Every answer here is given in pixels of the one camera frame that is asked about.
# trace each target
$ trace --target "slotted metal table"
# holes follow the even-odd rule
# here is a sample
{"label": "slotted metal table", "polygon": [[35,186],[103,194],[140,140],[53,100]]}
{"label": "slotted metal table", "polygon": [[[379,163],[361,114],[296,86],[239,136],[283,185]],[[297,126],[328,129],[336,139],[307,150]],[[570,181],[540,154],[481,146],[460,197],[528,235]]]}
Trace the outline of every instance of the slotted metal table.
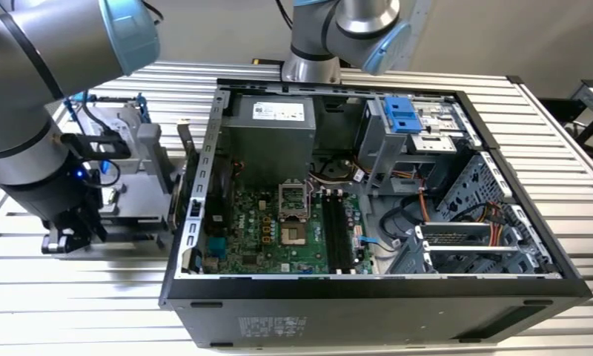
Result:
{"label": "slotted metal table", "polygon": [[[279,67],[157,62],[93,93],[149,100],[163,145],[181,155],[176,124],[189,123],[197,146],[216,78],[277,80]],[[463,90],[469,95],[527,192],[593,291],[593,162],[525,85],[503,76],[343,71],[348,85]],[[60,109],[55,118],[75,131]],[[159,310],[167,252],[155,245],[109,244],[69,259],[40,253],[44,228],[0,191],[0,355],[131,355],[195,352],[176,314]],[[292,348],[227,350],[272,355],[593,355],[593,299],[495,346],[405,349]]]}

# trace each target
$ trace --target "gray device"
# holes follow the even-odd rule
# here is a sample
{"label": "gray device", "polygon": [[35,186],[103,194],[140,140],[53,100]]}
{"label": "gray device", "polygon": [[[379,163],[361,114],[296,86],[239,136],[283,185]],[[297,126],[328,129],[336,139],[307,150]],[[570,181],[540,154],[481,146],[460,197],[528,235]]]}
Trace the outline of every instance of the gray device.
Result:
{"label": "gray device", "polygon": [[[200,347],[495,343],[592,297],[463,92],[217,87],[161,293]],[[313,102],[313,145],[240,162],[269,102],[271,121]],[[264,162],[296,175],[244,177]]]}

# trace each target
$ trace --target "aluminum table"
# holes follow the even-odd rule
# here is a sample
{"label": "aluminum table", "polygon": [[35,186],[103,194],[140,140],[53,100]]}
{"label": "aluminum table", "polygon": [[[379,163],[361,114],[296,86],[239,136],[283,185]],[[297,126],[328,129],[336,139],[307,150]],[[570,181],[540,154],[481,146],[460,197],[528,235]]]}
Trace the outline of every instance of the aluminum table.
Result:
{"label": "aluminum table", "polygon": [[[183,155],[176,124],[189,123],[197,146],[216,78],[279,80],[264,65],[157,62],[92,90],[149,101],[163,126],[163,145]],[[507,160],[593,290],[593,162],[525,85],[503,76],[343,71],[348,85],[463,90],[493,133]],[[60,109],[65,131],[76,131]],[[44,228],[0,191],[0,355],[131,355],[219,351],[196,349],[172,311],[159,310],[167,252],[155,245],[109,244],[65,259],[44,256]],[[221,350],[271,355],[593,355],[593,299],[496,346],[292,348]]]}

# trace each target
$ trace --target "white label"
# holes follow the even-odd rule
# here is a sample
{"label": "white label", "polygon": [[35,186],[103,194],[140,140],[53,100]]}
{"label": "white label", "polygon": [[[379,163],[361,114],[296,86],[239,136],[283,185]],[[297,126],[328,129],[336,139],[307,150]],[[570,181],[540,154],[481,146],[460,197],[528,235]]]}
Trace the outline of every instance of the white label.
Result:
{"label": "white label", "polygon": [[253,119],[305,121],[304,105],[295,102],[256,102]]}
{"label": "white label", "polygon": [[360,183],[363,178],[365,178],[365,172],[359,168],[355,174],[355,181]]}
{"label": "white label", "polygon": [[300,337],[307,317],[239,317],[239,330],[244,337]]}

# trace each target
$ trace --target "sticker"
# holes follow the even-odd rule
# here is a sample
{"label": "sticker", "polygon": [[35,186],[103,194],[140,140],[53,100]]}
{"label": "sticker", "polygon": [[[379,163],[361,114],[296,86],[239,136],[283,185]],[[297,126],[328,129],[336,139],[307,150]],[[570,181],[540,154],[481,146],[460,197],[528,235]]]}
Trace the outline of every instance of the sticker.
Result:
{"label": "sticker", "polygon": [[256,102],[255,120],[305,121],[304,105],[295,102]]}
{"label": "sticker", "polygon": [[307,317],[240,317],[243,337],[300,337],[304,335]]}
{"label": "sticker", "polygon": [[363,178],[365,178],[365,172],[359,168],[355,174],[355,181],[360,183]]}

